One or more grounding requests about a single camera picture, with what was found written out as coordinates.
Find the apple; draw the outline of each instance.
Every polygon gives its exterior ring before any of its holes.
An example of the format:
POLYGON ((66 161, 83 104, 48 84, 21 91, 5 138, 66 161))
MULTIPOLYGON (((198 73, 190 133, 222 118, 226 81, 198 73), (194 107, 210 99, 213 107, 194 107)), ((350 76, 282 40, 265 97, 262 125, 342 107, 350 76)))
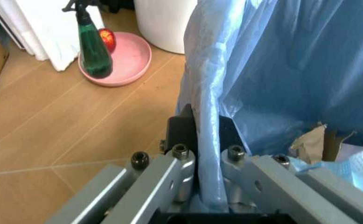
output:
POLYGON ((114 33, 106 28, 102 28, 98 30, 101 39, 103 40, 105 46, 107 47, 108 51, 112 53, 117 46, 117 41, 115 39, 114 33))

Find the white bucket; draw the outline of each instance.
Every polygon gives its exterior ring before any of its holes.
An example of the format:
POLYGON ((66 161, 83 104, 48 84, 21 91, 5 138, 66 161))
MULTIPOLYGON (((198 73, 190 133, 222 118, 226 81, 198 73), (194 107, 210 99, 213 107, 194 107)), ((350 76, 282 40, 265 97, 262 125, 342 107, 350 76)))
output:
POLYGON ((197 0, 134 0, 141 34, 155 46, 184 54, 184 31, 197 0))

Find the pink plate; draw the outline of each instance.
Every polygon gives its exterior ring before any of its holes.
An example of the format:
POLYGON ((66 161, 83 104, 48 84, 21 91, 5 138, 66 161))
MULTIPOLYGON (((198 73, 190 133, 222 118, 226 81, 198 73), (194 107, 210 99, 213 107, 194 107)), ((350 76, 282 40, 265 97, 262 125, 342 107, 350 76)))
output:
POLYGON ((90 81, 103 86, 121 86, 140 78, 151 62, 150 45, 141 37, 125 32, 114 32, 117 46, 111 53, 112 73, 105 78, 92 78, 82 69, 78 59, 79 69, 90 81))

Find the spray bottle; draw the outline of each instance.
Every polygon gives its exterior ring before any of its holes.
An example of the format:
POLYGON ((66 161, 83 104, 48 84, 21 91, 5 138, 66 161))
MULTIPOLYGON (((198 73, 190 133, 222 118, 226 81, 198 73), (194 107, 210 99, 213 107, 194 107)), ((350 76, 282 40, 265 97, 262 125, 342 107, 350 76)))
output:
POLYGON ((112 58, 86 11, 88 5, 94 6, 98 3, 98 0, 70 0, 63 12, 77 13, 82 68, 92 78, 105 78, 112 72, 112 58))

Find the blue plastic bag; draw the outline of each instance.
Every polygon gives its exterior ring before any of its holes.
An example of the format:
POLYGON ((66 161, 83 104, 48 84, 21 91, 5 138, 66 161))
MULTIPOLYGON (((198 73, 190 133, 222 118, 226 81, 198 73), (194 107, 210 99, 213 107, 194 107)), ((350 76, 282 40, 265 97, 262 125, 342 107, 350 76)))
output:
POLYGON ((286 153, 318 121, 363 145, 363 0, 198 0, 184 41, 178 111, 192 104, 209 210, 227 210, 219 114, 251 154, 286 153))

